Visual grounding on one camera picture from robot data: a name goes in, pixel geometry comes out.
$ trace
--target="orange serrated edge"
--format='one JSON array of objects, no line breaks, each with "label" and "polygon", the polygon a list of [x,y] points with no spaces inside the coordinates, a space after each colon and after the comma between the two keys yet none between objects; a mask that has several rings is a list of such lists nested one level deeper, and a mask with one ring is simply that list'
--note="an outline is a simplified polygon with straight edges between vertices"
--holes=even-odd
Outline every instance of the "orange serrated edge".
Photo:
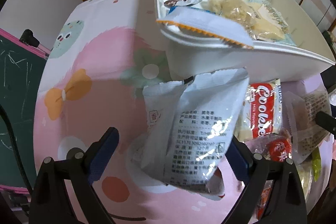
[{"label": "orange serrated edge", "polygon": [[185,25],[185,24],[181,24],[181,23],[177,23],[175,21],[170,21],[170,20],[159,20],[157,19],[156,22],[158,23],[169,23],[171,25],[175,25],[179,28],[183,28],[183,29],[186,29],[186,30],[191,30],[193,32],[198,32],[198,33],[202,33],[202,34],[205,34],[205,35],[208,35],[210,37],[215,37],[215,38],[220,38],[220,39],[223,39],[224,41],[228,42],[228,43],[232,43],[232,44],[235,44],[235,45],[239,45],[239,46],[245,46],[246,48],[253,48],[252,46],[249,46],[249,45],[246,45],[244,43],[241,43],[241,42],[238,42],[236,40],[233,40],[233,39],[229,39],[227,37],[223,37],[221,35],[217,35],[215,33],[211,33],[211,32],[207,32],[207,31],[204,31],[204,30],[201,30],[201,29],[197,29],[195,27],[191,27],[191,26],[188,26],[188,25]]}]

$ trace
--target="orange bow print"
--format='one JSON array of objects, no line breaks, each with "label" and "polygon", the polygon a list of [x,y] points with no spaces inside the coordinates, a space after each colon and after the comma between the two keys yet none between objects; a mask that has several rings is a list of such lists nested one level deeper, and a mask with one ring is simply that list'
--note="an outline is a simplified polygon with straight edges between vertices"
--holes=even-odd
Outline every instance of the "orange bow print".
[{"label": "orange bow print", "polygon": [[44,98],[50,119],[54,121],[60,116],[65,100],[81,99],[91,90],[91,86],[92,80],[86,75],[86,70],[79,69],[71,76],[63,90],[50,89]]}]

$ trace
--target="green flower print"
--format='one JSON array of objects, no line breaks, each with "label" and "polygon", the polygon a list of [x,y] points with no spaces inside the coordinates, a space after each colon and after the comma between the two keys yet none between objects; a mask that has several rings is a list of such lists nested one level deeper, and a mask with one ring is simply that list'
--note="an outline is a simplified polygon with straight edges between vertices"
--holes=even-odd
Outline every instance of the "green flower print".
[{"label": "green flower print", "polygon": [[142,97],[142,89],[146,85],[155,85],[171,81],[165,52],[152,55],[146,48],[134,52],[135,67],[124,70],[120,75],[122,85],[132,85],[134,95]]}]

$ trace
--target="cartoon face print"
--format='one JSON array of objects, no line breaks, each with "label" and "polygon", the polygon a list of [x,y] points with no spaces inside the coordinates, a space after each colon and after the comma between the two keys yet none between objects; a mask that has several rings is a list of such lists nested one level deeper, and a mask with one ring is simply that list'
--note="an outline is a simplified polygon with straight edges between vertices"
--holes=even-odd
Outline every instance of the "cartoon face print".
[{"label": "cartoon face print", "polygon": [[84,21],[75,20],[65,24],[59,33],[49,58],[59,58],[75,43],[84,28]]}]

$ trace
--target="tabletop with cartoon print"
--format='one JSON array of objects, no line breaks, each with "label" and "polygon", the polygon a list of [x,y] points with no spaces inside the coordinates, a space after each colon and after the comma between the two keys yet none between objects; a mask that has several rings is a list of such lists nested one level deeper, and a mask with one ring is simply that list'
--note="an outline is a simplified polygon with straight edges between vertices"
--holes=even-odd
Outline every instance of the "tabletop with cartoon print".
[{"label": "tabletop with cartoon print", "polygon": [[[226,160],[219,165],[226,188],[221,197],[166,186],[137,165],[147,130],[142,88],[171,80],[167,44],[155,22],[154,0],[88,0],[76,7],[55,41],[38,91],[36,170],[45,157],[64,160],[71,148],[85,151],[116,127],[116,152],[93,183],[116,223],[218,224],[242,190]],[[78,219],[86,222],[71,183],[66,185]]]}]

